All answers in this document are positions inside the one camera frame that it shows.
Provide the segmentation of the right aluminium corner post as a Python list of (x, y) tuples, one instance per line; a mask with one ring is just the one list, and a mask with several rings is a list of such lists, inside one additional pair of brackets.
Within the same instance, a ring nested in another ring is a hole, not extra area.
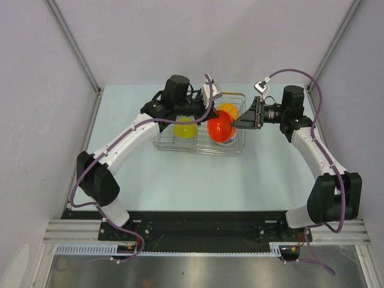
[(350, 28), (354, 18), (356, 17), (358, 11), (362, 7), (364, 0), (354, 0), (347, 9), (346, 14), (343, 16), (340, 25), (338, 26), (330, 44), (328, 45), (323, 57), (320, 60), (320, 64), (315, 69), (313, 78), (315, 81), (319, 82), (320, 78), (324, 74), (327, 66), (329, 65), (333, 55), (335, 54), (337, 48), (341, 44), (342, 39), (346, 35), (348, 29)]

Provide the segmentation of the yellow green bowl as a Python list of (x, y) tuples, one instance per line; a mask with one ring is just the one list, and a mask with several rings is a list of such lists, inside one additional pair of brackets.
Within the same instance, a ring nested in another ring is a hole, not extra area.
[[(180, 116), (176, 119), (177, 122), (191, 122), (193, 121), (193, 118), (186, 117), (186, 116)], [(182, 139), (191, 139), (197, 136), (197, 124), (175, 124), (173, 126), (173, 134)]]

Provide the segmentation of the orange bottom bowl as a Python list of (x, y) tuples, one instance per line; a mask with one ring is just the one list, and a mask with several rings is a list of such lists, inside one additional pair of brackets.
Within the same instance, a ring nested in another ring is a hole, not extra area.
[(217, 110), (217, 113), (217, 118), (212, 118), (208, 121), (207, 130), (213, 141), (224, 143), (235, 134), (235, 128), (232, 126), (234, 118), (223, 110)]

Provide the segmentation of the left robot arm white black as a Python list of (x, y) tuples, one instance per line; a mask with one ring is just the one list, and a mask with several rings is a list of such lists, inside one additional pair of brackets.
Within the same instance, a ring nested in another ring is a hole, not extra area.
[(129, 156), (147, 140), (159, 135), (180, 116), (190, 117), (190, 124), (201, 124), (218, 117), (214, 101), (222, 91), (209, 75), (201, 89), (194, 90), (185, 76), (172, 75), (164, 89), (147, 102), (134, 121), (103, 148), (81, 152), (76, 160), (75, 188), (91, 198), (91, 204), (112, 225), (112, 233), (121, 240), (129, 238), (133, 226), (129, 213), (118, 199), (120, 187), (115, 174)]

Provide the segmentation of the left aluminium corner post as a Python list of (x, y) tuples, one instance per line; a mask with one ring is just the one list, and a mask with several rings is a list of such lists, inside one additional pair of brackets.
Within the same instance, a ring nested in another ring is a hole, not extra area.
[(92, 73), (86, 58), (84, 57), (71, 29), (68, 25), (58, 3), (54, 0), (44, 0), (49, 12), (51, 13), (59, 31), (61, 32), (65, 42), (71, 50), (76, 62), (78, 63), (81, 71), (86, 77), (86, 80), (92, 87), (92, 90), (98, 95), (101, 91), (99, 84), (97, 83), (94, 74)]

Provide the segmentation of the orange yellow bowl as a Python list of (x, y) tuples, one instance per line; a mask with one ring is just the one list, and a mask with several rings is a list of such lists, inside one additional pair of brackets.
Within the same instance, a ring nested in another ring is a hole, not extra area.
[(232, 116), (233, 119), (237, 119), (239, 116), (237, 107), (232, 103), (223, 103), (218, 107), (218, 110), (227, 112)]

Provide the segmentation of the aluminium frame rail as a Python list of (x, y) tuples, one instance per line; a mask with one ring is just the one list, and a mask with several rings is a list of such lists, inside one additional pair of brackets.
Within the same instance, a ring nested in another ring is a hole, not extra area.
[[(47, 226), (44, 241), (58, 243), (96, 243), (100, 220), (51, 220)], [(368, 245), (370, 239), (362, 220), (344, 222), (340, 233), (330, 231), (326, 226), (311, 229), (316, 245)]]

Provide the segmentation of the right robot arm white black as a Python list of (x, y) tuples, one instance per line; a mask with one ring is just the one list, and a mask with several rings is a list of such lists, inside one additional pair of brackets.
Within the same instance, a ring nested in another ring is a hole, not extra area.
[(286, 220), (278, 223), (277, 235), (284, 241), (292, 240), (298, 228), (328, 225), (337, 221), (338, 233), (345, 221), (358, 216), (362, 178), (348, 172), (324, 146), (314, 122), (304, 115), (304, 89), (289, 85), (283, 89), (281, 103), (267, 105), (269, 90), (266, 81), (254, 86), (259, 96), (233, 127), (258, 130), (265, 123), (278, 124), (280, 131), (302, 155), (311, 170), (315, 183), (304, 206), (286, 212)]

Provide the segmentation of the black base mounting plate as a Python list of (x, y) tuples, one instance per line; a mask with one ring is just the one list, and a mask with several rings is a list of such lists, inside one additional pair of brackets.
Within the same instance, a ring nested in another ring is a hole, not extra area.
[(143, 246), (150, 253), (259, 253), (269, 243), (300, 246), (310, 231), (290, 228), (284, 211), (134, 211), (124, 231), (101, 223), (98, 240), (116, 241), (123, 252)]

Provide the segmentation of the blue white floral bowl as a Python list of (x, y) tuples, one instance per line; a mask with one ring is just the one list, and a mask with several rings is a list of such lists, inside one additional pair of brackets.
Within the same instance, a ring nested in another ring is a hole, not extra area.
[(232, 146), (232, 145), (236, 144), (237, 141), (238, 141), (238, 134), (237, 134), (237, 132), (234, 132), (234, 134), (232, 135), (231, 138), (229, 138), (225, 142), (217, 142), (217, 144), (220, 146)]

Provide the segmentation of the aluminium corner post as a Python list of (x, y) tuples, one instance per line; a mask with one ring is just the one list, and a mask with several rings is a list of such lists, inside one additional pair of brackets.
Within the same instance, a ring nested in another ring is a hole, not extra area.
[(98, 95), (101, 91), (99, 84), (97, 83), (94, 74), (92, 73), (86, 58), (84, 57), (71, 29), (68, 25), (58, 3), (54, 0), (44, 0), (49, 12), (51, 13), (59, 31), (61, 32), (65, 42), (71, 50), (76, 62), (78, 63), (81, 71), (86, 77), (86, 80), (92, 87), (92, 90)]
[(335, 54), (337, 48), (341, 44), (342, 39), (346, 35), (348, 29), (350, 28), (354, 18), (356, 17), (358, 11), (362, 7), (364, 0), (354, 0), (347, 9), (346, 14), (343, 16), (340, 25), (338, 26), (330, 44), (328, 45), (323, 57), (320, 60), (320, 64), (315, 69), (313, 78), (315, 81), (319, 82), (320, 78), (324, 74), (327, 66), (329, 65), (333, 55)]

